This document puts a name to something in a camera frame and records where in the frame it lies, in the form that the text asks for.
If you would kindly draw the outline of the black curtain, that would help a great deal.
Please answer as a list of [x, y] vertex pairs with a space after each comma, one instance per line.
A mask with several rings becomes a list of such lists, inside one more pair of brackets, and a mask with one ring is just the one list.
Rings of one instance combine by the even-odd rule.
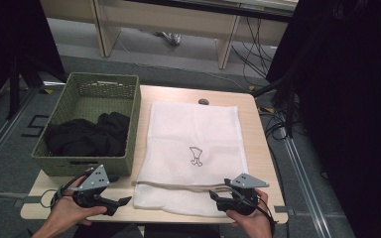
[[299, 0], [268, 80], [289, 72], [356, 238], [381, 238], [381, 0]]
[[19, 81], [39, 88], [41, 71], [66, 81], [41, 0], [0, 0], [0, 90], [10, 84], [11, 113], [19, 107]]

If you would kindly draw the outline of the white mesh laundry bag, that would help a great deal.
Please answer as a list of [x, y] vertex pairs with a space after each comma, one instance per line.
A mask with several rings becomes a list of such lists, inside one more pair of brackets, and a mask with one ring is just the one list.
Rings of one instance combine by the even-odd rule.
[[154, 101], [133, 204], [180, 215], [221, 217], [209, 191], [247, 171], [235, 106]]

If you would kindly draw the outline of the person's left hand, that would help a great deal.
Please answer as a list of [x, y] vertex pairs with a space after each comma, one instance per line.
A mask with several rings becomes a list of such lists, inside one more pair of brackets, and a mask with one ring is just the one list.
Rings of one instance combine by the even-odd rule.
[[89, 226], [92, 224], [89, 217], [102, 215], [107, 211], [104, 206], [84, 208], [77, 205], [71, 197], [61, 198], [52, 209], [46, 224], [53, 234], [61, 234], [74, 225]]

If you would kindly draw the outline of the black cloth garment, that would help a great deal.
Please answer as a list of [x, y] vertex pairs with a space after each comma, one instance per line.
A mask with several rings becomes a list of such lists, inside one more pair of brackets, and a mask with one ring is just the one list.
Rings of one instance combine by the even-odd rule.
[[97, 122], [72, 119], [50, 124], [45, 142], [55, 156], [122, 157], [125, 155], [130, 118], [118, 112], [102, 113]]

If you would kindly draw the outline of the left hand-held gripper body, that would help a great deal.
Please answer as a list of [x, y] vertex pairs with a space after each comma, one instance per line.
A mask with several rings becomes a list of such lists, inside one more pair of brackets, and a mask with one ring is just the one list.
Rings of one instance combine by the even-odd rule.
[[109, 184], [104, 165], [100, 165], [77, 188], [72, 189], [72, 198], [80, 207], [104, 206], [109, 208], [110, 202], [101, 196]]

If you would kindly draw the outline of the green woven basket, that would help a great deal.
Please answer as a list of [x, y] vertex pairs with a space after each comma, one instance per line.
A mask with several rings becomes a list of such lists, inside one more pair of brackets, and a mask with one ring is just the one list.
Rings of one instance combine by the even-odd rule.
[[95, 123], [104, 113], [120, 113], [130, 119], [125, 153], [122, 157], [57, 156], [49, 149], [45, 137], [41, 136], [32, 159], [49, 177], [73, 177], [99, 165], [103, 165], [108, 175], [115, 179], [129, 177], [133, 169], [140, 106], [138, 76], [73, 72], [48, 124], [59, 125], [73, 119]]

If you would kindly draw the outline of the light wooden desk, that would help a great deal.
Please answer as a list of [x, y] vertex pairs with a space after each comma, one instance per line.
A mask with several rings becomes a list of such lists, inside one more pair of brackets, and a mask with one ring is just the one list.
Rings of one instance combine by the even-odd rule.
[[104, 58], [111, 55], [125, 28], [167, 31], [214, 39], [217, 65], [224, 69], [233, 42], [249, 43], [250, 35], [255, 34], [260, 44], [276, 47], [287, 28], [285, 22], [128, 0], [40, 1], [49, 18], [93, 25], [99, 53]]

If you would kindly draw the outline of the metal floor rail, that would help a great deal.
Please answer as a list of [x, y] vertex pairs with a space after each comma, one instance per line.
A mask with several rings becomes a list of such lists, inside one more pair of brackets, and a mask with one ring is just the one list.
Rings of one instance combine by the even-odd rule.
[[317, 231], [317, 236], [319, 238], [332, 238], [328, 223], [318, 204], [316, 194], [314, 193], [294, 139], [290, 137], [290, 134], [286, 129], [281, 129], [280, 133], [283, 136], [287, 153], [290, 157], [290, 161], [300, 184], [302, 194], [305, 198], [305, 202]]
[[37, 89], [29, 90], [26, 95], [23, 97], [20, 103], [19, 110], [13, 114], [10, 119], [7, 119], [5, 123], [0, 128], [0, 151], [5, 145], [6, 141], [9, 139], [10, 135], [13, 133], [15, 128], [18, 126], [20, 120], [25, 114], [26, 108], [31, 103], [31, 101], [38, 94]]

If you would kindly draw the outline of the person's right hand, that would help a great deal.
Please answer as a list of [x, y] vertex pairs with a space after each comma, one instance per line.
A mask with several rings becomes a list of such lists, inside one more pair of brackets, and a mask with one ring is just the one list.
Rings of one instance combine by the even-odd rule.
[[255, 189], [258, 207], [250, 215], [242, 215], [234, 210], [227, 210], [226, 215], [233, 220], [233, 227], [241, 227], [249, 238], [273, 238], [270, 219], [267, 216], [268, 194]]

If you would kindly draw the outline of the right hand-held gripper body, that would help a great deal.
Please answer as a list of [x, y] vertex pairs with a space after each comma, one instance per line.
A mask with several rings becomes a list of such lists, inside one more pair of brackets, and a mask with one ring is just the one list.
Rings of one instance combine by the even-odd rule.
[[259, 187], [268, 187], [269, 184], [248, 174], [241, 174], [231, 180], [230, 197], [224, 197], [225, 202], [216, 203], [219, 211], [234, 210], [242, 215], [249, 215], [258, 207], [259, 197], [255, 191]]

